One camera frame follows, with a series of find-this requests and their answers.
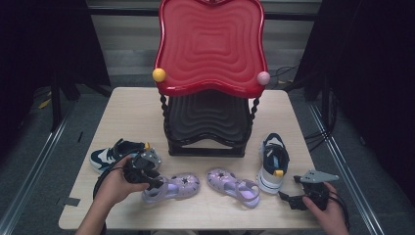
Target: metal rail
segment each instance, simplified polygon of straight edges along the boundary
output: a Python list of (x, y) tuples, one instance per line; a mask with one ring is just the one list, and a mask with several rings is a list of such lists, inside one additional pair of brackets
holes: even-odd
[[(323, 123), (320, 111), (318, 110), (315, 104), (310, 105), (309, 108), (321, 133), (324, 133), (326, 128)], [(364, 196), (359, 185), (357, 184), (353, 176), (353, 173), (348, 167), (345, 157), (343, 156), (342, 151), (337, 145), (335, 139), (332, 135), (330, 135), (325, 139), (325, 142), (327, 147), (329, 148), (330, 153), (332, 154), (333, 160), (335, 161), (343, 179), (345, 180), (345, 184), (348, 188), (348, 191), (350, 192), (351, 197), (356, 203), (357, 209), (359, 210), (364, 222), (366, 223), (366, 226), (370, 234), (385, 235), (385, 232), (382, 229), (382, 226), (377, 216), (373, 212), (372, 207), (366, 200), (366, 197)]]
[(22, 215), (25, 205), (27, 204), (30, 195), (36, 186), (37, 181), (40, 178), (46, 164), (48, 163), (56, 144), (58, 143), (61, 135), (67, 124), (68, 116), (72, 112), (75, 102), (72, 102), (67, 114), (64, 116), (61, 123), (58, 125), (54, 132), (51, 132), (42, 151), (38, 155), (36, 162), (27, 175), (22, 187), (18, 194), (15, 196), (13, 202), (7, 208), (5, 214), (0, 221), (0, 234), (9, 235), (12, 234), (15, 226)]

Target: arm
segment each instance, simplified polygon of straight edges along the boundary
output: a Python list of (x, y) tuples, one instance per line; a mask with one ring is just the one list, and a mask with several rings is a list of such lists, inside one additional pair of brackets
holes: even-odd
[[(325, 183), (330, 192), (337, 193), (337, 190), (329, 183)], [(308, 207), (312, 214), (317, 218), (321, 228), (329, 235), (346, 235), (348, 234), (345, 219), (343, 217), (342, 208), (333, 200), (329, 200), (327, 209), (321, 211), (317, 206), (307, 197), (303, 197), (302, 201)]]
[(116, 164), (114, 170), (104, 179), (75, 234), (100, 234), (105, 219), (115, 204), (123, 201), (130, 193), (143, 191), (149, 187), (148, 183), (130, 184), (125, 180), (122, 167), (129, 158), (131, 157), (125, 157)]

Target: person's left hand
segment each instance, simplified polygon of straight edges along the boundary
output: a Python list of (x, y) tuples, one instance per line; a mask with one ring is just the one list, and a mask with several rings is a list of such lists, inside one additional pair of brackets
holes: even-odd
[(102, 182), (94, 201), (100, 201), (112, 207), (123, 201), (130, 193), (140, 192), (150, 187), (148, 183), (132, 184), (125, 180), (122, 167), (131, 158), (127, 156), (114, 166), (113, 171)]

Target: light wood tabletop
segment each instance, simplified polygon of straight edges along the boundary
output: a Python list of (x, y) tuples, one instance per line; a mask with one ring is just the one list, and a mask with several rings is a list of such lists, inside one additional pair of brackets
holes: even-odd
[[(259, 143), (268, 133), (278, 133), (290, 155), (288, 173), (282, 192), (302, 195), (294, 175), (304, 175), (314, 168), (289, 97), (284, 91), (265, 90), (259, 99), (252, 136), (243, 158), (172, 157), (162, 128), (160, 94), (156, 88), (116, 88), (102, 116), (95, 136), (74, 182), (71, 198), (80, 199), (77, 207), (65, 206), (59, 220), (63, 229), (76, 229), (92, 204), (92, 191), (98, 174), (89, 157), (95, 150), (109, 148), (123, 138), (132, 142), (149, 142), (161, 156), (158, 172), (171, 177), (193, 172), (201, 180), (199, 193), (189, 199), (169, 199), (148, 205), (141, 193), (133, 193), (115, 205), (106, 222), (108, 229), (308, 229), (318, 224), (309, 211), (294, 211), (278, 196), (261, 192), (259, 205), (248, 209), (235, 198), (211, 189), (206, 174), (212, 167), (224, 167), (237, 178), (255, 181), (261, 167)], [(213, 141), (203, 141), (214, 146)]]

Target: purple jelly sandal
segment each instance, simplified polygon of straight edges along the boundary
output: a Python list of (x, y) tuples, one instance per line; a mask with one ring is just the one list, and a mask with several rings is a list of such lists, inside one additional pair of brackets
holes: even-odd
[(257, 185), (248, 179), (237, 179), (226, 169), (211, 169), (207, 174), (207, 184), (220, 193), (236, 198), (247, 208), (253, 209), (259, 204)]
[(145, 190), (142, 193), (143, 201), (148, 204), (158, 203), (166, 199), (186, 199), (199, 192), (201, 183), (192, 173), (180, 173), (171, 179), (162, 176), (164, 184), (160, 188)]

